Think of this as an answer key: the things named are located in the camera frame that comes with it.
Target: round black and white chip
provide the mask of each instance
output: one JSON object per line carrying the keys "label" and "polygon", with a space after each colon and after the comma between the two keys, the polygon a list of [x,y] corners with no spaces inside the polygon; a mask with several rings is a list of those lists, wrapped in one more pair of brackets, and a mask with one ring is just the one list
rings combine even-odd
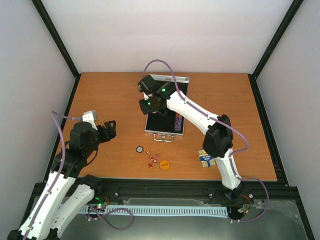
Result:
{"label": "round black and white chip", "polygon": [[136,152],[137,153],[142,153],[144,151],[144,148],[142,147],[142,146],[138,146],[137,148],[136,148]]}

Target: white wall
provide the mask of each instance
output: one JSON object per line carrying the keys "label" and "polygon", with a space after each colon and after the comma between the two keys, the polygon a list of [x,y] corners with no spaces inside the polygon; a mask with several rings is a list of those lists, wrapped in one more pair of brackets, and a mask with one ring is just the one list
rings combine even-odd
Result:
{"label": "white wall", "polygon": [[0,239],[41,182],[74,79],[31,0],[0,0]]}
{"label": "white wall", "polygon": [[320,239],[320,1],[304,1],[258,85],[290,185]]}
{"label": "white wall", "polygon": [[[252,73],[292,0],[44,0],[80,72]],[[155,63],[151,71],[166,71]]]}

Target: wood surface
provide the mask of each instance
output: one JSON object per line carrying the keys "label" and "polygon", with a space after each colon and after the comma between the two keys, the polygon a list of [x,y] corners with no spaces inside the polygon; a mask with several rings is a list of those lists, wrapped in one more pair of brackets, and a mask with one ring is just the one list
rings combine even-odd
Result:
{"label": "wood surface", "polygon": [[[177,73],[190,77],[187,96],[194,102],[219,116],[230,117],[231,125],[247,137],[250,148],[235,154],[235,162],[243,178],[257,177],[263,181],[276,181],[271,156],[262,124],[245,73]],[[186,120],[184,136],[173,142],[157,142],[152,134],[145,133],[146,115],[138,101],[143,94],[138,91],[140,72],[84,72],[81,75],[72,106],[71,117],[81,117],[89,110],[96,110],[96,124],[116,121],[116,137],[99,146],[94,162],[85,167],[80,176],[91,174],[101,178],[139,178],[171,180],[221,180],[217,166],[203,168],[198,155],[204,135]],[[65,140],[75,122],[67,120]],[[245,147],[245,142],[233,133],[233,149]],[[153,157],[161,156],[158,163],[151,163],[149,156],[137,153],[143,146]],[[170,168],[162,170],[159,161],[168,160]]]}

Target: orange disc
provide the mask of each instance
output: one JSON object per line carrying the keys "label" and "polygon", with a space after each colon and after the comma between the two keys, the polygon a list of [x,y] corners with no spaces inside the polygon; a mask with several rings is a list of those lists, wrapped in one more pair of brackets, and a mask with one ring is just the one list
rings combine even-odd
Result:
{"label": "orange disc", "polygon": [[159,166],[162,170],[167,170],[170,167],[170,162],[168,162],[167,160],[162,160]]}

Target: black metal frame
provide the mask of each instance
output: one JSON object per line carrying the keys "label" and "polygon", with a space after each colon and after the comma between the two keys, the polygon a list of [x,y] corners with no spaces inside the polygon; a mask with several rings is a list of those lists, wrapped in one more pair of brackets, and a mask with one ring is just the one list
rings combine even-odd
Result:
{"label": "black metal frame", "polygon": [[[65,110],[65,115],[68,115],[71,108],[73,98],[75,96],[78,83],[80,81],[81,75],[78,73],[66,47],[64,46],[53,22],[51,21],[48,12],[45,9],[41,0],[32,0],[34,6],[36,7],[39,15],[41,16],[44,24],[48,28],[53,40],[55,41],[57,47],[59,48],[63,58],[65,59],[70,71],[75,77],[72,92],[67,103]],[[255,99],[257,110],[261,119],[263,131],[268,144],[274,169],[276,172],[277,181],[276,182],[265,182],[268,189],[270,199],[274,200],[295,200],[300,217],[302,219],[307,237],[310,240],[315,239],[303,207],[298,189],[296,187],[291,187],[288,184],[286,173],[278,152],[278,148],[275,142],[275,138],[268,120],[268,116],[264,107],[263,100],[260,95],[259,87],[257,84],[257,78],[261,73],[263,67],[266,65],[269,57],[276,48],[278,42],[280,41],[282,35],[289,26],[291,20],[298,11],[303,0],[293,0],[290,8],[285,14],[280,26],[275,32],[270,44],[265,50],[261,60],[259,61],[253,74],[248,74],[250,85],[252,88],[252,93]],[[66,121],[62,121],[61,128],[63,129]],[[34,203],[35,197],[41,195],[45,182],[48,179],[50,172],[50,165],[53,162],[54,156],[58,149],[59,136],[56,138],[54,148],[49,160],[48,168],[45,173],[45,177],[42,183],[36,183],[25,211],[22,222],[26,220],[31,212],[31,207]],[[70,196],[77,185],[80,182],[80,178],[76,180],[76,183],[71,187],[67,196]],[[220,181],[182,181],[182,180],[140,180],[140,179],[102,179],[102,184],[105,192],[108,192],[111,202],[123,203],[123,200],[130,198],[175,198],[175,199],[197,199],[211,204],[221,204],[222,206],[232,207],[240,206],[243,204],[242,200],[236,203],[229,203],[221,196],[222,184]],[[258,182],[246,182],[244,185],[244,191],[252,193],[255,199],[265,199],[266,194],[263,187]]]}

